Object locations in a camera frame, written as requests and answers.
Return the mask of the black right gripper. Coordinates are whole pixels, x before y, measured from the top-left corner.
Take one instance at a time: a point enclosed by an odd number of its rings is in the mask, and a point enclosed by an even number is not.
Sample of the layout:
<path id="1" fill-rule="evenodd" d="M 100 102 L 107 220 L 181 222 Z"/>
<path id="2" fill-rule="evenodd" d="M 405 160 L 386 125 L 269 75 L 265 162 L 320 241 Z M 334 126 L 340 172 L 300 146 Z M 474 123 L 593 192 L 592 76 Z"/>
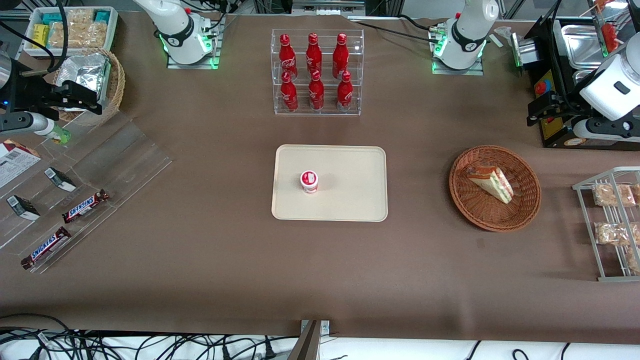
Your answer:
<path id="1" fill-rule="evenodd" d="M 47 112 L 51 107 L 66 113 L 89 111 L 96 116 L 103 114 L 99 95 L 73 80 L 64 80 L 57 87 L 41 76 L 23 77 L 14 73 L 7 81 L 7 111 L 14 112 Z"/>

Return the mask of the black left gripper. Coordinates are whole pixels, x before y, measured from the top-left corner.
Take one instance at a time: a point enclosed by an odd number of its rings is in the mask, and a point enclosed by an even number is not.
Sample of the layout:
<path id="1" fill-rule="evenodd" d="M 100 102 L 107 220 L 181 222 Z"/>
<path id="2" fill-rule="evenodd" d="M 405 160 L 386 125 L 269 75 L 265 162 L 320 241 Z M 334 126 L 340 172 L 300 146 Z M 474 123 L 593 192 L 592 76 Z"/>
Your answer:
<path id="1" fill-rule="evenodd" d="M 546 121 L 549 125 L 556 119 L 563 122 L 590 119 L 597 116 L 595 110 L 575 91 L 549 89 L 529 103 L 529 109 L 551 109 L 548 111 L 530 111 L 526 116 L 526 125 L 535 126 Z"/>

